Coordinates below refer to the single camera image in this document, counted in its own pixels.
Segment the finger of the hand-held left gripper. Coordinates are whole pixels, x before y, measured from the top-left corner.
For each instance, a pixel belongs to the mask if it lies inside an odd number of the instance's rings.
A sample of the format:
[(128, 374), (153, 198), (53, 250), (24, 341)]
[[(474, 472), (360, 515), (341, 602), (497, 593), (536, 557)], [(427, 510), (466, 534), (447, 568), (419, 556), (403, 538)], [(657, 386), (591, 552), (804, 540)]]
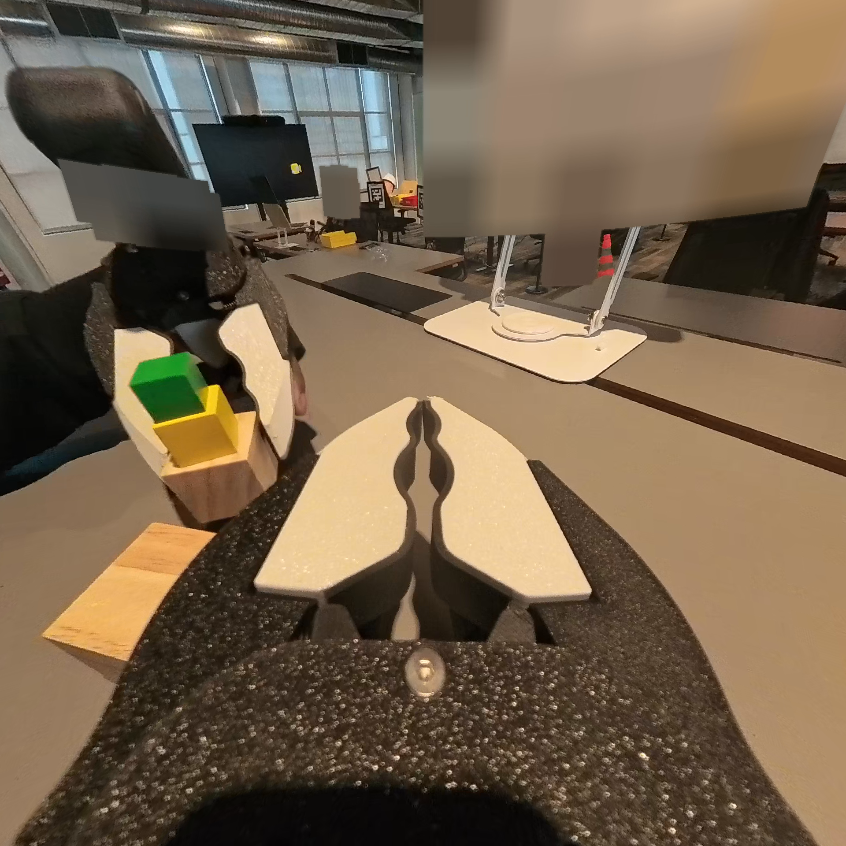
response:
[(223, 348), (241, 368), (243, 384), (278, 458), (290, 450), (295, 421), (294, 382), (259, 304), (231, 312), (218, 329)]
[(142, 459), (154, 474), (161, 474), (167, 450), (154, 433), (153, 419), (130, 388), (130, 381), (140, 363), (172, 354), (174, 344), (170, 338), (142, 328), (116, 329), (113, 341), (112, 407)]

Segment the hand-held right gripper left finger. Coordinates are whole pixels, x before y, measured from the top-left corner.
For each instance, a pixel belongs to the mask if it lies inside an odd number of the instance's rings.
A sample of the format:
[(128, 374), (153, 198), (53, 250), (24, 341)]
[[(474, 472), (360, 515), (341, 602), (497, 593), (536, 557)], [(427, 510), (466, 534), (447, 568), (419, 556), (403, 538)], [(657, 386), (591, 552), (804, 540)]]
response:
[(329, 442), (255, 577), (260, 593), (386, 624), (408, 589), (421, 403), (405, 397)]

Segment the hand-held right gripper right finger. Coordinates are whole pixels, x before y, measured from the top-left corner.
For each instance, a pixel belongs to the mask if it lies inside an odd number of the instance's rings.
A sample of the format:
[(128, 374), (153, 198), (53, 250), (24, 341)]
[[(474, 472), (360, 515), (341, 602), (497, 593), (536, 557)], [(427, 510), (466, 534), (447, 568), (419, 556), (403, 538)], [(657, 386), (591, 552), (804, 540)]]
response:
[(502, 611), (591, 598), (590, 583), (523, 452), (441, 397), (424, 406), (433, 506), (430, 579), (457, 629)]

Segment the green wooden cube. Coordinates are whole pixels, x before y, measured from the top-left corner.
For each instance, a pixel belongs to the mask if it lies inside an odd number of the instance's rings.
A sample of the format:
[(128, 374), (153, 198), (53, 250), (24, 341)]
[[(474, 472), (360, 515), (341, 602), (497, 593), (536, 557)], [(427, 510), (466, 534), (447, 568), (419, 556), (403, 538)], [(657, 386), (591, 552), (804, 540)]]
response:
[(203, 413), (206, 387), (189, 352), (143, 360), (130, 379), (131, 391), (155, 424)]

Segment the yellow wooden cube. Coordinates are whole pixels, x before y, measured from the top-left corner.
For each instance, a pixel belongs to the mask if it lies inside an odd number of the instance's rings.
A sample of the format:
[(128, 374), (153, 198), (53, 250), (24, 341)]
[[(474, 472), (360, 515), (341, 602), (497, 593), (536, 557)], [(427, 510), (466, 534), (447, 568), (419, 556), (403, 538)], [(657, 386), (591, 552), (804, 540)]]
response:
[(171, 464), (186, 468), (238, 452), (238, 419), (218, 385), (200, 390), (199, 413), (154, 423)]

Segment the medium plain wooden cube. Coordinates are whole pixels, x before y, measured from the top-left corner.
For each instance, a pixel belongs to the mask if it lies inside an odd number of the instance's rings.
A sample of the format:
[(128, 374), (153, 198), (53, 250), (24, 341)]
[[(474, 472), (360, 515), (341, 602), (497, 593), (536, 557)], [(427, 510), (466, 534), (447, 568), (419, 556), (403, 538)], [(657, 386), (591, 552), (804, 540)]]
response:
[(256, 412), (241, 412), (236, 418), (236, 453), (185, 468), (167, 462), (160, 475), (197, 524), (237, 516), (278, 479), (279, 460)]

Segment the large plain wooden cube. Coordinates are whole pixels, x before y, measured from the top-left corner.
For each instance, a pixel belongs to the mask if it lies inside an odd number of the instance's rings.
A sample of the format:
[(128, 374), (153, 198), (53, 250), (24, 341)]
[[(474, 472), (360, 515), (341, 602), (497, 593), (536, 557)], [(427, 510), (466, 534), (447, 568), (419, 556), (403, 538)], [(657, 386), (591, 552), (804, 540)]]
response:
[(165, 596), (214, 536), (151, 523), (41, 637), (117, 682)]

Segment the person's left forearm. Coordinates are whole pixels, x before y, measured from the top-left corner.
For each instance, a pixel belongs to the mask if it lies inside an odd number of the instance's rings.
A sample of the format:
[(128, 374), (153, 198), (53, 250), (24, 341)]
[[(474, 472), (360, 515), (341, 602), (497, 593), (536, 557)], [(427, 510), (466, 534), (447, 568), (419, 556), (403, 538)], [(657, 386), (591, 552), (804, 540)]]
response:
[(2, 494), (128, 440), (84, 340), (92, 286), (103, 271), (42, 292), (2, 291)]

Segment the black desk mat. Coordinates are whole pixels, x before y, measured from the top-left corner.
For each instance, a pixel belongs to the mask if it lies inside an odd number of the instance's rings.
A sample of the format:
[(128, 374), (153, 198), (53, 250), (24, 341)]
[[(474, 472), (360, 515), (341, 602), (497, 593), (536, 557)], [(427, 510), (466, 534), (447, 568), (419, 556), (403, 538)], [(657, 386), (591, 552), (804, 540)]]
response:
[(412, 314), (451, 299), (449, 293), (357, 271), (322, 283), (328, 289), (353, 301), (390, 312)]

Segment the black display screen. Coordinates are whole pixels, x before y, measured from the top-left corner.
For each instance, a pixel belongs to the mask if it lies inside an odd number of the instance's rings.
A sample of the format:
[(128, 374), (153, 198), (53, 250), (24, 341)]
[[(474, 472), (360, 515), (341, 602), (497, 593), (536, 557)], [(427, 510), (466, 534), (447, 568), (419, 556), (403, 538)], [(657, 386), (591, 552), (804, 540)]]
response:
[(196, 141), (224, 207), (319, 196), (308, 131), (300, 123), (195, 123)]

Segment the white document stand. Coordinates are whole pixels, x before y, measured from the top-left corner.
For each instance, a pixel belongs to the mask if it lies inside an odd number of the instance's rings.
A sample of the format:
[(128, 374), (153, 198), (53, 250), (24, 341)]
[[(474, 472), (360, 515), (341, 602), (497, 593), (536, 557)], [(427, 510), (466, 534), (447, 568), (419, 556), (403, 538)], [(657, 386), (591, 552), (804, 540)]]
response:
[(553, 382), (593, 380), (647, 340), (646, 331), (608, 321), (640, 227), (630, 227), (601, 306), (590, 316), (548, 314), (506, 302), (505, 283), (516, 237), (504, 238), (488, 302), (477, 301), (425, 321), (437, 338), (514, 365)]

